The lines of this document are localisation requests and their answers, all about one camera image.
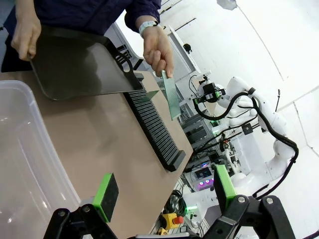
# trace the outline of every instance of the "person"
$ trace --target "person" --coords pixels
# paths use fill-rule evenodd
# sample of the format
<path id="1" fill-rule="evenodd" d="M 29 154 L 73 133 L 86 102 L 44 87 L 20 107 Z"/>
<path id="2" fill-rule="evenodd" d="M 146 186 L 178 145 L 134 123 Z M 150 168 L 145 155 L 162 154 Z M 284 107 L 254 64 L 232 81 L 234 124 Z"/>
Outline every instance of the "person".
<path id="1" fill-rule="evenodd" d="M 126 10 L 125 23 L 144 39 L 144 58 L 157 76 L 174 65 L 170 42 L 159 23 L 161 0 L 16 0 L 4 27 L 9 35 L 2 72 L 31 70 L 28 54 L 36 55 L 41 24 L 104 35 Z"/>

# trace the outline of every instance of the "black tray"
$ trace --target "black tray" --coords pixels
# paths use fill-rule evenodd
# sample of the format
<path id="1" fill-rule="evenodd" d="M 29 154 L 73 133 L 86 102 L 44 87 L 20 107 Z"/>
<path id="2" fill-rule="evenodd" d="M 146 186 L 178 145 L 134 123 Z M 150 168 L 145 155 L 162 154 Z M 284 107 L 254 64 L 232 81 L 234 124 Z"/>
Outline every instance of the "black tray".
<path id="1" fill-rule="evenodd" d="M 42 26 L 31 64 L 43 93 L 56 101 L 143 89 L 130 60 L 103 36 Z"/>

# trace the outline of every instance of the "white wall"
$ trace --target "white wall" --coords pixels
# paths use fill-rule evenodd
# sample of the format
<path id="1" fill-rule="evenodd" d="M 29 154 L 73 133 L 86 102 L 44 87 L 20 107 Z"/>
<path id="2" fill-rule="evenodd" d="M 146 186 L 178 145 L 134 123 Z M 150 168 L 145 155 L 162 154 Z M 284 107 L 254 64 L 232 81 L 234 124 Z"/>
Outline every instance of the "white wall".
<path id="1" fill-rule="evenodd" d="M 285 80 L 288 103 L 319 85 L 319 1 L 237 0 Z"/>
<path id="2" fill-rule="evenodd" d="M 171 0 L 162 9 L 176 0 Z M 281 89 L 280 113 L 287 120 L 288 136 L 300 155 L 290 174 L 275 192 L 288 214 L 297 238 L 319 229 L 319 2 L 317 0 L 237 0 L 258 35 L 239 9 L 227 11 L 216 0 L 182 0 L 161 15 L 162 25 L 177 31 L 192 46 L 192 57 L 211 80 L 227 85 L 240 76 L 269 99 L 275 108 Z M 216 115 L 222 109 L 216 109 Z M 256 131 L 265 160 L 273 157 L 271 135 Z"/>

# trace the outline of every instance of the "wrist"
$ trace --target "wrist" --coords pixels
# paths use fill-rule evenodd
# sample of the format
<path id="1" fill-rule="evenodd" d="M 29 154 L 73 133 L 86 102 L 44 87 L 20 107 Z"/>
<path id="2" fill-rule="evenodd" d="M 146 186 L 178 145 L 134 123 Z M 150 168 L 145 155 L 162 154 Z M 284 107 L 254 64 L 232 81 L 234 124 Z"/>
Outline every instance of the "wrist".
<path id="1" fill-rule="evenodd" d="M 139 16 L 135 21 L 136 28 L 139 29 L 140 26 L 146 21 L 157 21 L 157 19 L 153 16 L 148 16 L 148 15 Z"/>
<path id="2" fill-rule="evenodd" d="M 15 6 L 17 21 L 21 21 L 28 16 L 36 16 L 33 0 L 17 0 Z"/>

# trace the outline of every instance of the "plastic container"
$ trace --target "plastic container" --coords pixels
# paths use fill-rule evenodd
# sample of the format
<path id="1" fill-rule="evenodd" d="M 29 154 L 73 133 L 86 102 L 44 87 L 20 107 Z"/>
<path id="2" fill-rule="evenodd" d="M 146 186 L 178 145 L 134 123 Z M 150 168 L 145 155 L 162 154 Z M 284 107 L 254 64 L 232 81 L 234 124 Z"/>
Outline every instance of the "plastic container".
<path id="1" fill-rule="evenodd" d="M 52 213 L 74 211 L 76 194 L 31 89 L 0 81 L 0 238 L 43 238 Z"/>

